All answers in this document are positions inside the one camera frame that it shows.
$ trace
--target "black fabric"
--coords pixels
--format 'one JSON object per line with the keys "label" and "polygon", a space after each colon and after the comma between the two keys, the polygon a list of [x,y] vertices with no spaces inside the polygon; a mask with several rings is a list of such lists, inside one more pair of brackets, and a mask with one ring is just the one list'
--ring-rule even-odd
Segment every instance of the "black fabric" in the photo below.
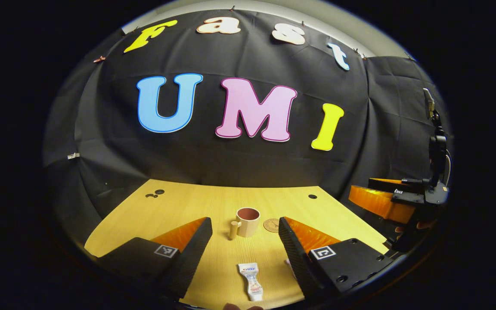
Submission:
{"label": "black fabric", "polygon": [[[196,33],[204,20],[216,16],[237,18],[242,31]],[[177,25],[166,27],[144,47],[123,53],[143,29],[173,19]],[[75,184],[83,186],[89,197],[82,200],[84,207],[94,208],[101,218],[152,178],[218,186],[319,185],[365,219],[366,211],[347,200],[350,185],[366,185],[369,177],[429,176],[428,138],[433,126],[425,118],[423,87],[435,98],[453,154],[449,114],[417,63],[399,57],[363,60],[343,43],[308,27],[303,27],[305,44],[282,43],[271,37],[277,23],[297,25],[260,12],[209,10],[162,20],[125,37],[112,35],[78,66],[55,100],[45,165],[80,153],[70,160],[77,161],[81,175],[81,183]],[[346,53],[349,71],[337,65],[327,43]],[[106,60],[93,63],[100,55]],[[195,90],[191,121],[173,133],[144,129],[137,116],[136,83],[164,76],[167,83],[160,88],[158,110],[171,116],[177,109],[178,91],[173,78],[181,73],[204,78]],[[226,102],[220,83],[228,77],[250,80],[260,101],[274,86],[297,91],[289,141],[273,143],[260,133],[250,138],[242,121],[242,136],[215,135]],[[324,103],[345,112],[328,152],[310,146],[321,128]],[[51,171],[50,176],[61,178]],[[65,214],[61,219],[66,221]],[[85,236],[91,227],[75,227],[73,234]]]}

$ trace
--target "cork coaster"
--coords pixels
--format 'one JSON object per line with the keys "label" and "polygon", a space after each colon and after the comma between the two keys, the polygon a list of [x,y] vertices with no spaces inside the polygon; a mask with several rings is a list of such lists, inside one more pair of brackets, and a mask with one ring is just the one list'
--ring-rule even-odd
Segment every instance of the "cork coaster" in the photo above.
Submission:
{"label": "cork coaster", "polygon": [[278,218],[270,218],[263,223],[263,227],[270,232],[279,232]]}

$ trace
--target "mug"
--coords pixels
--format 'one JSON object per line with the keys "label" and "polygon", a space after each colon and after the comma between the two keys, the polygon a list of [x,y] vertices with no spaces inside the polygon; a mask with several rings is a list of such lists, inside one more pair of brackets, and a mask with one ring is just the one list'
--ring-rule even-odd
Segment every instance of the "mug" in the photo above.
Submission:
{"label": "mug", "polygon": [[240,208],[236,212],[236,220],[241,223],[236,233],[240,237],[252,237],[260,225],[260,212],[254,208]]}

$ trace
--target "black backdrop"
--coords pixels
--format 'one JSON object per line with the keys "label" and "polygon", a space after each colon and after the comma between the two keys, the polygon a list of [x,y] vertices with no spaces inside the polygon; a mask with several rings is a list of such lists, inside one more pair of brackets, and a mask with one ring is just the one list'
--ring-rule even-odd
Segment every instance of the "black backdrop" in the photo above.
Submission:
{"label": "black backdrop", "polygon": [[[237,18],[242,30],[231,35],[195,31],[216,16]],[[177,25],[123,53],[143,29],[174,19]],[[428,139],[434,128],[425,117],[423,87],[435,98],[456,161],[450,116],[437,87],[411,59],[362,59],[310,27],[303,27],[303,45],[277,41],[270,35],[277,23],[301,26],[261,12],[191,12],[128,34],[116,31],[81,61],[57,95],[43,152],[57,214],[75,238],[84,243],[100,219],[148,178],[218,186],[319,185],[383,234],[394,234],[390,224],[349,202],[349,188],[366,186],[369,177],[430,176]],[[327,43],[346,53],[349,71],[336,64]],[[99,55],[106,60],[93,63]],[[172,116],[179,87],[171,81],[181,73],[203,75],[195,89],[192,119],[172,133],[144,129],[137,115],[136,83],[164,76],[168,82],[160,88],[158,110]],[[259,134],[250,138],[242,121],[240,137],[215,135],[226,101],[220,83],[228,77],[250,80],[259,100],[278,85],[297,91],[289,141],[273,143]],[[321,151],[310,144],[321,129],[326,102],[340,106],[344,116],[333,149]],[[81,157],[67,160],[75,152]]]}
{"label": "black backdrop", "polygon": [[[6,122],[0,126],[0,308],[140,307],[77,264],[76,248],[57,237],[41,152],[33,150],[41,151],[50,102],[86,51],[156,5],[0,5],[0,81],[8,81],[0,84],[0,121]],[[459,159],[448,229],[435,251],[358,308],[496,307],[496,212],[488,211],[496,206],[490,188],[496,181],[496,4],[341,6],[407,47],[430,73],[449,102]],[[492,65],[477,65],[484,59]]]}

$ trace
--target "wooden table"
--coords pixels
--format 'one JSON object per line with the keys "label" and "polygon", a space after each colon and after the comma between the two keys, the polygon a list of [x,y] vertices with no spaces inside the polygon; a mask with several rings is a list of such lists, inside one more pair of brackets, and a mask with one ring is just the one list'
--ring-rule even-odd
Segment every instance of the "wooden table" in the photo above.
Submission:
{"label": "wooden table", "polygon": [[[157,198],[148,197],[163,189]],[[260,228],[250,238],[228,239],[236,210],[260,211]],[[226,303],[242,310],[275,308],[302,300],[303,294],[284,261],[278,233],[263,227],[268,218],[288,216],[340,240],[358,238],[384,254],[386,238],[318,186],[233,188],[148,180],[116,207],[91,233],[85,249],[101,257],[133,237],[152,239],[201,217],[212,218],[213,235],[181,302],[221,310]],[[251,302],[237,264],[256,262],[263,301]]]}

